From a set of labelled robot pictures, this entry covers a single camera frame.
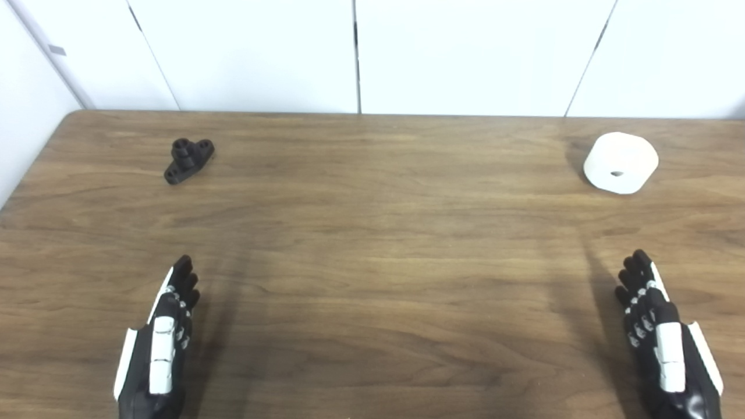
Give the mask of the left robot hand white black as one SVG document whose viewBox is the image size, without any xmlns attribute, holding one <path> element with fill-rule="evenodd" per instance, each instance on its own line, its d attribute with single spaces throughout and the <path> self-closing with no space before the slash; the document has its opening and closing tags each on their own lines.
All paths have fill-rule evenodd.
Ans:
<svg viewBox="0 0 745 419">
<path fill-rule="evenodd" d="M 146 323 L 127 330 L 113 385 L 120 418 L 181 416 L 197 282 L 191 257 L 182 255 L 160 285 Z"/>
</svg>

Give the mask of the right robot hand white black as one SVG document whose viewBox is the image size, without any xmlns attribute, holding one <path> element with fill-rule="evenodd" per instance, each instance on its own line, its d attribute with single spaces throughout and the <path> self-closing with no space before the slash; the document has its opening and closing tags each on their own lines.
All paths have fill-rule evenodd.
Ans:
<svg viewBox="0 0 745 419">
<path fill-rule="evenodd" d="M 681 320 L 654 260 L 636 250 L 618 279 L 615 296 L 649 416 L 721 418 L 721 372 L 700 324 Z"/>
</svg>

